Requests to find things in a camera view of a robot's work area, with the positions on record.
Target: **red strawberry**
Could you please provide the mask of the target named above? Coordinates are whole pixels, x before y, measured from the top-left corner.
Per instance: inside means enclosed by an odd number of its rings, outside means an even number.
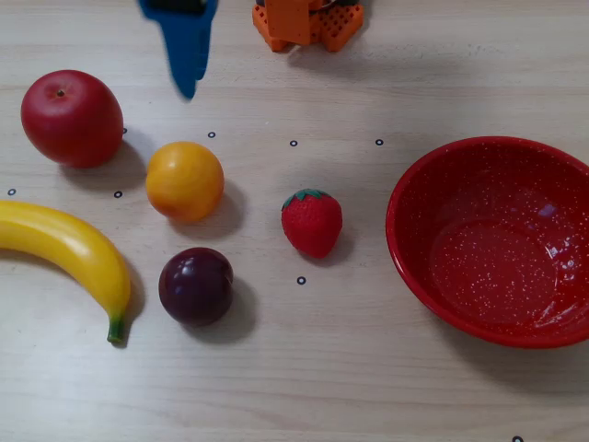
[[[341,232],[340,204],[322,191],[299,191],[283,205],[283,229],[295,249],[325,258]]]

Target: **banana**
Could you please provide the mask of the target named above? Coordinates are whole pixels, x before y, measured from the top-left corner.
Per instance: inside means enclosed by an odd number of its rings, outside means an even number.
[[[108,313],[109,342],[121,341],[131,281],[123,257],[96,228],[48,207],[0,201],[0,249],[39,256],[71,274]]]

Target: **dark purple plum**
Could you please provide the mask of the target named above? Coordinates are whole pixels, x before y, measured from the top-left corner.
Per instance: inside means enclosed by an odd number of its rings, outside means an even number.
[[[199,247],[173,257],[159,277],[159,299],[175,320],[202,326],[231,306],[233,269],[218,251]]]

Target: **green stem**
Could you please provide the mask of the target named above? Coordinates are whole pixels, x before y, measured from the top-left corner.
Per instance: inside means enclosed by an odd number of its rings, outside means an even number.
[[[112,318],[110,320],[109,337],[107,338],[107,341],[110,343],[120,343],[122,342],[123,334],[124,325],[122,318]]]

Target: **wooden table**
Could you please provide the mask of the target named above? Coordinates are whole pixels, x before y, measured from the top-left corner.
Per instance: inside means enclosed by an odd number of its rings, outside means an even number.
[[[0,193],[96,225],[139,294],[127,348],[114,348],[73,280],[0,253],[1,441],[589,439],[589,346],[525,352],[451,329],[402,283],[384,234],[400,175],[446,142],[510,134],[589,161],[586,0],[364,3],[344,51],[276,54],[251,24],[253,1],[221,0],[187,104],[135,2],[0,0]],[[98,76],[121,103],[126,146],[104,168],[60,169],[23,134],[28,86],[64,68]],[[154,151],[181,139],[219,156],[227,189],[204,223],[174,229],[143,183]],[[320,265],[281,229],[283,201],[304,187],[344,211]],[[157,295],[163,265],[192,246],[220,250],[237,276],[235,307],[200,333]]]

